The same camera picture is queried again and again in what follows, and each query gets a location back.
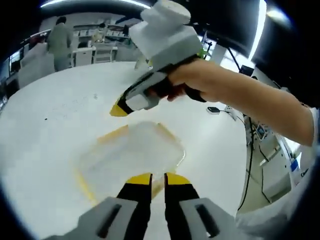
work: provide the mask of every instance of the black ceiling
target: black ceiling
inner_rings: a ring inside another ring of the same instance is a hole
[[[152,5],[155,0],[136,0]],[[7,37],[2,44],[1,58],[8,57],[24,39],[39,29],[42,19],[77,12],[108,12],[138,18],[143,8],[116,0],[65,1],[48,7],[39,8],[44,1],[10,1],[8,13],[1,16],[1,27]],[[200,34],[208,30],[211,38],[248,56],[254,41],[259,0],[176,0],[191,12],[191,22]],[[292,21],[289,30],[270,17],[266,17],[264,30],[253,61],[275,80],[286,86],[299,98],[312,106],[319,102],[314,90],[313,72],[315,61],[313,51],[313,23],[316,8],[301,0],[267,0],[267,7],[281,8]]]

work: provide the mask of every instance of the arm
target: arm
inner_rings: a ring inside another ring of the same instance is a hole
[[[73,39],[73,32],[68,28],[66,28],[66,31],[66,47],[69,49]]]
[[[91,37],[91,40],[92,40],[93,43],[95,43],[95,42],[97,41],[97,39],[98,39],[98,34],[99,34],[99,31],[98,31],[98,29],[96,29],[96,30],[94,31],[92,37]]]
[[[48,43],[42,43],[42,55],[45,55],[48,52]]]
[[[49,34],[48,38],[46,39],[46,51],[49,52],[50,49],[50,41],[51,41],[51,34]]]
[[[293,141],[312,145],[313,116],[288,92],[202,60],[179,67],[169,78],[175,85],[184,79],[205,100],[230,105]]]

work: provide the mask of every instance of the white tabletop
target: white tabletop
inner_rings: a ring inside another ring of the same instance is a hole
[[[72,52],[74,54],[76,53],[80,53],[80,52],[86,52],[86,51],[95,51],[97,48],[95,46],[91,46],[91,47],[81,47],[81,48],[77,48],[75,50],[73,50]],[[118,50],[118,47],[117,46],[113,46],[112,47],[112,50],[116,51]]]
[[[29,84],[9,99],[0,116],[1,180],[17,215],[37,238],[70,231],[92,207],[73,169],[83,148],[121,126],[145,120],[163,123],[181,140],[186,157],[177,173],[190,180],[199,196],[236,214],[246,173],[243,123],[224,112],[206,111],[208,106],[223,109],[221,103],[188,97],[111,117],[115,100],[144,72],[134,71],[134,65],[70,68]],[[152,201],[144,239],[169,239],[164,191]]]

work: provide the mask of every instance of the black cable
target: black cable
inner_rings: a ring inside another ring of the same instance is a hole
[[[239,63],[237,62],[237,60],[236,60],[234,54],[232,53],[231,49],[230,49],[229,47],[227,47],[226,49],[228,49],[228,51],[229,51],[229,53],[231,54],[231,57],[232,57],[234,63],[236,64],[236,67],[238,68],[238,70],[239,70],[239,72],[240,72],[241,69],[240,69]]]
[[[289,158],[292,158],[293,156],[291,155],[291,153],[289,153],[288,149],[287,149],[287,146],[285,144],[284,145],[284,148],[285,148],[285,151],[286,153],[288,154]]]
[[[225,110],[219,110],[219,111],[220,112],[225,112],[225,113],[230,115],[230,112],[228,112],[228,111],[225,111]],[[239,116],[236,116],[236,117],[243,123],[243,125],[245,125],[245,122]]]
[[[261,150],[261,147],[260,147],[260,144],[259,144],[259,150],[260,150],[260,153],[262,154],[262,156],[264,157],[264,159],[269,162],[269,159],[266,157],[266,155],[262,152]]]
[[[261,168],[261,172],[262,172],[262,183],[261,183],[261,193],[264,196],[264,198],[271,204],[271,201],[267,198],[267,196],[264,193],[264,168]]]
[[[252,129],[252,121],[251,121],[251,117],[249,117],[249,123],[250,123],[250,131],[251,131],[251,153],[250,153],[250,163],[249,163],[249,170],[248,170],[248,178],[246,181],[246,186],[245,186],[245,192],[244,192],[244,196],[243,196],[243,200],[242,203],[240,204],[240,207],[238,208],[238,211],[241,209],[241,207],[244,205],[246,196],[247,196],[247,192],[248,192],[248,187],[249,187],[249,179],[250,179],[250,174],[251,174],[251,166],[252,166],[252,157],[254,154],[254,131]]]

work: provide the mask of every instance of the transparent plastic container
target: transparent plastic container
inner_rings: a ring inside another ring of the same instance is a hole
[[[77,164],[76,174],[85,195],[98,204],[116,197],[125,182],[152,173],[152,197],[164,187],[164,173],[176,171],[185,157],[178,139],[161,123],[127,125],[98,138]]]

